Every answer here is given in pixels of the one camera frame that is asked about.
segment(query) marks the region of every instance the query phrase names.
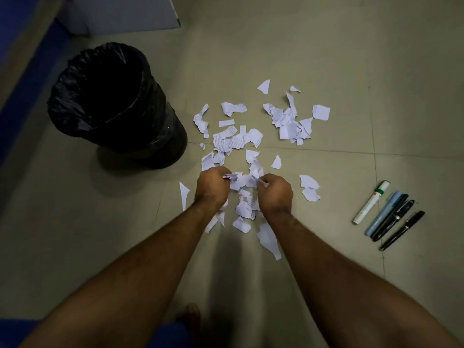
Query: person's left arm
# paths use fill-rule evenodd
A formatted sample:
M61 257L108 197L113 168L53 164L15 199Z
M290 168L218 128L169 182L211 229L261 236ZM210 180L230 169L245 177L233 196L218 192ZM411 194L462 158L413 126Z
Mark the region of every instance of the person's left arm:
M146 346L207 224L227 200L227 173L225 167L203 171L192 206L68 297L20 347Z

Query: person's right arm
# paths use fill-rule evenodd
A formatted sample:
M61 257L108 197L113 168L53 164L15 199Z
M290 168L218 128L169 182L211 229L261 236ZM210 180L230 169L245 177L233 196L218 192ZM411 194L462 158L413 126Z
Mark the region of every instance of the person's right arm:
M287 257L306 304L332 348L462 347L423 307L389 282L344 257L291 214L282 177L258 184L264 217Z

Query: person's left hand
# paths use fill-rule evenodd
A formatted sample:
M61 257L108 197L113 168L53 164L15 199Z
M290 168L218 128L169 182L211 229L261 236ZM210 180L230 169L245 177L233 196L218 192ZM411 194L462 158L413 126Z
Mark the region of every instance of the person's left hand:
M232 172L224 167L212 167L200 173L195 191L195 202L205 200L214 205L215 210L219 210L229 197L230 180L223 178L225 174Z

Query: trash bag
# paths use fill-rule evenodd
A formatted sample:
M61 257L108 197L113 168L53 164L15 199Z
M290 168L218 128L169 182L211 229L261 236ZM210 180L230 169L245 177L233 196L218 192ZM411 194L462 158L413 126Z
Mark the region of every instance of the trash bag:
M150 168L175 163L187 133L142 52L121 43L82 51L51 89L48 114L64 134Z

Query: black pen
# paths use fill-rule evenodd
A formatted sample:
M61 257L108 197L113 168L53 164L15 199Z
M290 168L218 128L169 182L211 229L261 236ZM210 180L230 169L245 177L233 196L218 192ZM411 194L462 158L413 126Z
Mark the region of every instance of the black pen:
M414 200L409 200L406 203L404 203L396 212L393 214L393 216L390 218L390 220L386 220L385 223L382 225L382 228L380 231L377 233L377 235L372 238L374 242L377 242L380 238L382 238L384 235L388 233L389 230L392 229L395 224L403 218L404 215L409 211L409 209L414 205L415 201Z
M395 234L393 234L380 248L380 251L384 251L386 248L391 246L395 240L401 237L409 228L415 225L417 221L419 221L422 216L426 213L421 211L416 212L413 216L409 217L402 228L400 228Z
M380 232L384 229L385 225L387 225L392 217L396 214L396 212L403 206L407 198L409 197L408 194L402 194L398 200L395 202L393 205L393 208L391 209L390 213L383 219L382 223L377 227L377 229L374 231L374 233L371 234L372 240L375 240L377 236L379 235Z

